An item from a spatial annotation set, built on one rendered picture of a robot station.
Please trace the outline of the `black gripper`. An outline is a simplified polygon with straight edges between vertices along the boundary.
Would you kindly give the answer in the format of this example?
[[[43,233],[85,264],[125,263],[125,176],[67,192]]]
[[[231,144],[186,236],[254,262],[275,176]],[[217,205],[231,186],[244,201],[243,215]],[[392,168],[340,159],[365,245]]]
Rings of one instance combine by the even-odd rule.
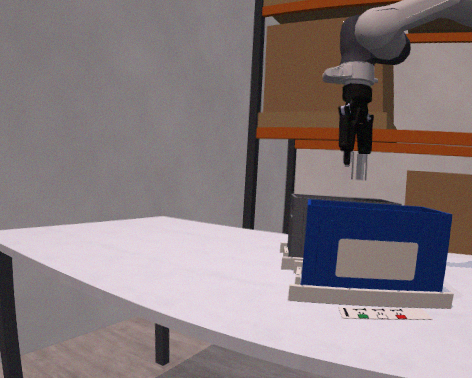
[[[338,107],[339,147],[343,151],[342,179],[353,180],[353,150],[357,134],[359,154],[357,154],[356,180],[366,180],[367,157],[372,151],[374,115],[368,113],[367,106],[372,101],[372,88],[364,84],[344,85],[342,99],[346,102],[345,106]]]

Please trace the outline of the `white paper pick list strip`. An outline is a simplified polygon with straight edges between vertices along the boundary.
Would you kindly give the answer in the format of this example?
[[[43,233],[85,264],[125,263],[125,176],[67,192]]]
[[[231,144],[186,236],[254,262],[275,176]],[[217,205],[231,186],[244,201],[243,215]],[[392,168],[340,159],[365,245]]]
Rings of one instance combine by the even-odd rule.
[[[423,309],[338,307],[342,319],[433,320]]]

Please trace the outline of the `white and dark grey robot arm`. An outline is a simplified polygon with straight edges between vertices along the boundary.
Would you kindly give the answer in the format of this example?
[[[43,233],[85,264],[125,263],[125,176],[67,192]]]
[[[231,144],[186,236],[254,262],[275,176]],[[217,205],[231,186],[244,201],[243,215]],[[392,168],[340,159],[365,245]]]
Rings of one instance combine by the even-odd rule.
[[[409,56],[404,31],[438,18],[472,27],[472,0],[402,0],[347,18],[340,32],[341,66],[326,69],[323,81],[373,86],[376,63],[397,65]]]

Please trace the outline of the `grey divided crate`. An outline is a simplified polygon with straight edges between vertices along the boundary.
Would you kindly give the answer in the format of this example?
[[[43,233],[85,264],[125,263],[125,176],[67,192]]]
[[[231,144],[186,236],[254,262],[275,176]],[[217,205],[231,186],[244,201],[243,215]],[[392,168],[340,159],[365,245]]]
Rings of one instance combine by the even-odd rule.
[[[308,199],[402,205],[401,203],[391,202],[391,201],[382,200],[382,199],[306,195],[306,194],[292,194],[292,195],[294,196],[294,213],[293,213],[293,218],[292,218],[293,207],[291,206],[290,215],[292,218],[292,222],[291,222],[292,226],[288,235],[287,247],[288,247],[288,252],[289,252],[288,257],[297,257],[297,258],[303,258],[303,255],[304,255],[304,241],[305,241],[305,232],[306,232]],[[357,200],[357,201],[351,201],[351,200]],[[371,201],[371,202],[367,202],[367,201]]]

